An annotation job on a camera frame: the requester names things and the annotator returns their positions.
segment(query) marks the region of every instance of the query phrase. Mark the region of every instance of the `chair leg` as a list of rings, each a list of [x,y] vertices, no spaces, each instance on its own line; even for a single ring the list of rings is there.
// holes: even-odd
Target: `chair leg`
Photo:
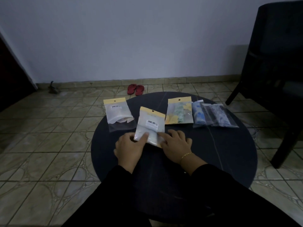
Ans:
[[[296,144],[301,130],[302,128],[290,128],[286,132],[280,147],[278,148],[277,152],[270,161],[274,168],[278,169],[281,167],[281,165],[293,149],[294,145]]]
[[[234,100],[234,98],[238,95],[238,93],[240,92],[240,88],[241,88],[241,82],[238,83],[237,87],[234,89],[234,91],[230,94],[230,96],[228,97],[228,99],[226,100],[225,104],[226,105],[230,105],[230,103]]]

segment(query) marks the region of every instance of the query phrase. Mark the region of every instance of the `black table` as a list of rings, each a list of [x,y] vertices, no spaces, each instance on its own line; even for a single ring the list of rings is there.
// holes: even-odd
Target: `black table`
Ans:
[[[129,99],[127,104],[138,122],[141,106],[166,114],[168,99],[185,96],[191,96],[192,101],[203,99],[205,103],[214,103],[209,99],[187,93],[156,92]],[[182,130],[186,137],[193,140],[191,147],[193,153],[207,163],[230,173],[239,183],[249,187],[257,169],[255,143],[244,124],[235,115],[230,114],[239,128],[193,129],[192,124],[174,124],[166,125],[165,131]],[[118,164],[113,150],[115,142],[125,132],[109,133],[104,117],[94,133],[91,147],[92,163],[101,181]],[[162,149],[146,144],[133,175],[132,205],[137,210],[157,221],[186,222],[193,212],[188,205],[190,176],[184,173],[178,164],[168,160]],[[204,216],[211,213],[210,209],[203,205],[198,212]]]

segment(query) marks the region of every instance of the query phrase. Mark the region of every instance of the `left hand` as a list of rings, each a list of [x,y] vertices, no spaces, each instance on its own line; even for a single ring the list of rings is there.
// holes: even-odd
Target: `left hand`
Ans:
[[[149,134],[144,133],[138,142],[132,141],[131,138],[133,137],[134,132],[125,133],[116,142],[116,149],[114,149],[115,156],[118,158],[118,165],[131,174],[142,155],[143,147],[147,142]]]

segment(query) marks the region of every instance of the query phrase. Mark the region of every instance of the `black sleeve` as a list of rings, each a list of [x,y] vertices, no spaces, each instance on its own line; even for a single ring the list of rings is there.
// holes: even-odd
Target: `black sleeve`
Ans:
[[[193,193],[225,224],[249,226],[300,226],[282,210],[247,189],[233,177],[206,164],[192,176]]]
[[[136,221],[142,220],[130,207],[131,179],[130,172],[115,166],[62,226],[126,226],[128,222],[136,226]]]

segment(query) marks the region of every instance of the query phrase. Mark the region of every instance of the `white wall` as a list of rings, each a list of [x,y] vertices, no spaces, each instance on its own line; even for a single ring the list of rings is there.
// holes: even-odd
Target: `white wall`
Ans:
[[[275,1],[0,0],[0,30],[38,83],[235,74]]]

